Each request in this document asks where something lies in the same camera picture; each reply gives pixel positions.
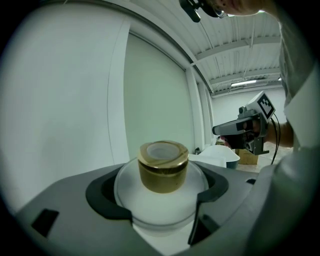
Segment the hand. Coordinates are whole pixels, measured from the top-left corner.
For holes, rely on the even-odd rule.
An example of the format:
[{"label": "hand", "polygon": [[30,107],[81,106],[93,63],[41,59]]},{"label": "hand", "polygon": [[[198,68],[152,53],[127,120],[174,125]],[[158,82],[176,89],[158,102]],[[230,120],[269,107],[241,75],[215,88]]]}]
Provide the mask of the hand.
[{"label": "hand", "polygon": [[[252,126],[253,126],[253,132],[246,132],[245,133],[245,136],[246,138],[248,139],[249,137],[251,137],[252,135],[255,135],[255,134],[259,134],[260,133],[260,122],[257,121],[257,120],[253,120],[252,121]],[[245,122],[243,124],[243,129],[246,129],[247,128],[247,122]],[[230,144],[226,141],[226,138],[225,136],[221,135],[220,136],[220,139],[224,141],[224,145],[230,149],[232,149],[232,147],[230,146]]]}]

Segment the gold jar lid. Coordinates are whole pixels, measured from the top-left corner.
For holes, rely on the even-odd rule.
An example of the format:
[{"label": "gold jar lid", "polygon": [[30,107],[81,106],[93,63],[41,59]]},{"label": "gold jar lid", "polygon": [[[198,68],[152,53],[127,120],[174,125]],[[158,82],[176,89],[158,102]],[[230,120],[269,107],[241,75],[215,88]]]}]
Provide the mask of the gold jar lid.
[{"label": "gold jar lid", "polygon": [[188,149],[181,143],[160,140],[140,147],[138,160],[151,172],[174,174],[188,163]]}]

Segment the gold jar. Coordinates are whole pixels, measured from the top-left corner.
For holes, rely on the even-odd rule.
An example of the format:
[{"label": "gold jar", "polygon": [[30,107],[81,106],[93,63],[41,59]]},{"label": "gold jar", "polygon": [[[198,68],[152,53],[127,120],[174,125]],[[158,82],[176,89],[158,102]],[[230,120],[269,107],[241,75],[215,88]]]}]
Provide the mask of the gold jar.
[{"label": "gold jar", "polygon": [[177,190],[185,181],[188,157],[188,149],[178,142],[161,140],[143,144],[138,153],[143,185],[157,193]]}]

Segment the headset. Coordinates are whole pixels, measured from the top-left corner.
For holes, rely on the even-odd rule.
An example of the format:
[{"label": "headset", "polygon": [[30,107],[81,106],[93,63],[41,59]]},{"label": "headset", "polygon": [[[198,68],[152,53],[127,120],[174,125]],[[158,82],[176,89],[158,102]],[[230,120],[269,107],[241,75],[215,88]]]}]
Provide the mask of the headset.
[{"label": "headset", "polygon": [[214,18],[223,18],[227,16],[225,12],[220,10],[218,7],[213,7],[207,3],[207,0],[197,0],[197,3],[194,0],[179,0],[180,6],[189,15],[193,22],[198,23],[201,20],[201,17],[198,13],[198,9],[202,10],[211,17]]}]

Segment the ceiling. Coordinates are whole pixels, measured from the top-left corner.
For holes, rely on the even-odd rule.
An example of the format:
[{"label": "ceiling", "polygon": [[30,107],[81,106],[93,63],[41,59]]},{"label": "ceiling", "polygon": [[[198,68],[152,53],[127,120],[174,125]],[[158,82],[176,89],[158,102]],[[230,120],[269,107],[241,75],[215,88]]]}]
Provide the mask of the ceiling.
[{"label": "ceiling", "polygon": [[183,40],[197,59],[191,65],[199,67],[215,95],[229,92],[231,83],[252,79],[258,79],[259,86],[280,86],[280,30],[270,15],[218,19],[199,9],[201,21],[194,23],[179,0],[130,2],[159,18]]}]

